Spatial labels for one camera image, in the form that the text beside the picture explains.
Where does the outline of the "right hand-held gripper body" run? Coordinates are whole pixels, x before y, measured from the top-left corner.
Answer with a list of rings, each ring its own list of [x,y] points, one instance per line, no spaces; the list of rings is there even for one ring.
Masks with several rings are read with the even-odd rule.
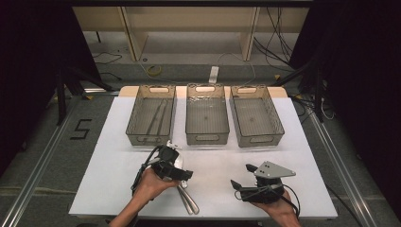
[[[282,178],[293,177],[293,170],[265,161],[253,173],[256,187],[243,187],[239,191],[240,199],[248,202],[274,203],[284,194]]]

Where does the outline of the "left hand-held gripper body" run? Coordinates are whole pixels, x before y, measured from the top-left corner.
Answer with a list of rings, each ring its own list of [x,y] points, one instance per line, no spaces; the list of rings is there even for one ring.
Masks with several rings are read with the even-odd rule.
[[[191,170],[183,170],[183,160],[176,160],[174,164],[167,162],[159,162],[152,165],[153,170],[161,179],[188,181],[193,172]]]

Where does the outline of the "transparent grey plastic bin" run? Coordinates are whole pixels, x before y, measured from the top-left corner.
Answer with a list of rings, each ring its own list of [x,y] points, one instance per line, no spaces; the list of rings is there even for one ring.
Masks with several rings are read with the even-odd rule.
[[[186,90],[188,145],[226,145],[230,128],[222,84],[190,83]]]
[[[158,135],[163,101],[171,101],[168,135]],[[141,85],[138,89],[126,135],[133,146],[157,146],[171,139],[176,107],[176,87],[174,85]]]
[[[230,107],[241,148],[279,144],[285,130],[265,85],[232,86]]]

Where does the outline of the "person's left hand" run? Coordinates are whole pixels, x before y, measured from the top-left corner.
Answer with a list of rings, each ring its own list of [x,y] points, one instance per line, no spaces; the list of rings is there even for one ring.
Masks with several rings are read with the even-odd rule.
[[[140,183],[134,192],[134,197],[148,202],[158,197],[166,189],[178,186],[179,183],[179,181],[163,181],[152,168],[148,168],[142,174]]]

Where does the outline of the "person's right hand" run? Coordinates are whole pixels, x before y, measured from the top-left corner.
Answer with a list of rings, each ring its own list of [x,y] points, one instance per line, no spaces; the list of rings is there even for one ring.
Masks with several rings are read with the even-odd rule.
[[[253,202],[253,205],[265,211],[278,223],[297,221],[298,218],[296,217],[293,207],[288,204],[286,200],[291,201],[290,195],[287,191],[284,192],[283,198],[279,201],[270,204]]]

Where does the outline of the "white table cover sheet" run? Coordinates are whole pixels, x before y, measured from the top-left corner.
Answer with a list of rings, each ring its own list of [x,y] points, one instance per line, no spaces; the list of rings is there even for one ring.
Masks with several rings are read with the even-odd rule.
[[[177,90],[173,144],[183,155],[183,166],[193,172],[187,191],[198,207],[198,219],[264,219],[266,214],[235,197],[233,182],[252,186],[255,177],[246,166],[265,161],[294,171],[283,182],[300,203],[302,218],[336,218],[337,211],[305,138],[298,115],[282,88],[271,89],[272,100],[285,134],[277,146],[240,148],[233,132],[224,146],[189,146],[185,136],[186,89]],[[131,185],[149,147],[131,145],[125,130],[135,98],[118,96],[113,100],[99,135],[90,163],[69,210],[70,215],[107,217],[117,215],[131,199]]]

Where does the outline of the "black metal stand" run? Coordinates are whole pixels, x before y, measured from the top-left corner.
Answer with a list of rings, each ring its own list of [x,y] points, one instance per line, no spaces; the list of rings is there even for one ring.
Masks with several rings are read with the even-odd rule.
[[[301,77],[301,82],[298,85],[298,90],[303,92],[314,92],[314,103],[313,111],[320,122],[323,122],[323,77],[322,77],[322,66],[319,61],[312,58],[305,65],[296,69],[294,72],[288,74],[283,79],[275,81],[271,87],[279,87],[286,83]]]
[[[83,96],[84,88],[81,85],[82,80],[88,80],[99,88],[107,92],[114,92],[115,89],[104,83],[100,76],[93,76],[77,67],[66,66],[62,67],[56,75],[57,84],[57,98],[59,108],[59,119],[57,125],[59,126],[67,115],[67,107],[65,102],[65,90],[67,87],[73,96]]]

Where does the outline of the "black curtain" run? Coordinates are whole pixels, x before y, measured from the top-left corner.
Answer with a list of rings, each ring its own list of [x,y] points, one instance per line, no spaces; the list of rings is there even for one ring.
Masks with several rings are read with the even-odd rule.
[[[73,8],[52,0],[0,0],[0,176],[55,93],[100,80]]]
[[[392,211],[401,221],[401,0],[309,0],[290,60],[319,57],[327,93]]]

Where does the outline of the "beige wooden shelf unit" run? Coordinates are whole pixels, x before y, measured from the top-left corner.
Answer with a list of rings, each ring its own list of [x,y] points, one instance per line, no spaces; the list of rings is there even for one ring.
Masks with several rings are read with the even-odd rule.
[[[284,7],[74,7],[83,31],[122,31],[131,58],[139,60],[150,32],[237,32],[242,59],[251,58],[256,32],[302,30],[307,8]]]

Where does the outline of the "aluminium floor rail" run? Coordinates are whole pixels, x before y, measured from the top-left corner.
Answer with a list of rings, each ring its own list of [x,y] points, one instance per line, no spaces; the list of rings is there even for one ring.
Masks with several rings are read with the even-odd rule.
[[[0,227],[16,227],[29,204],[37,185],[39,184],[47,166],[60,143],[60,140],[67,128],[73,111],[80,101],[79,96],[73,96],[66,109],[66,114],[61,123],[56,127],[50,137],[46,147],[40,156],[37,164],[33,168],[24,186],[19,190],[17,197],[1,222]]]
[[[323,142],[323,146],[333,167],[336,169],[341,184],[354,207],[355,215],[357,216],[360,225],[362,227],[378,227],[368,203],[364,200],[362,193],[357,188],[357,185],[350,174],[350,171],[341,159],[339,151],[337,150],[326,126],[319,120],[314,111],[307,109],[306,112],[308,113],[308,117],[314,125],[317,134]]]

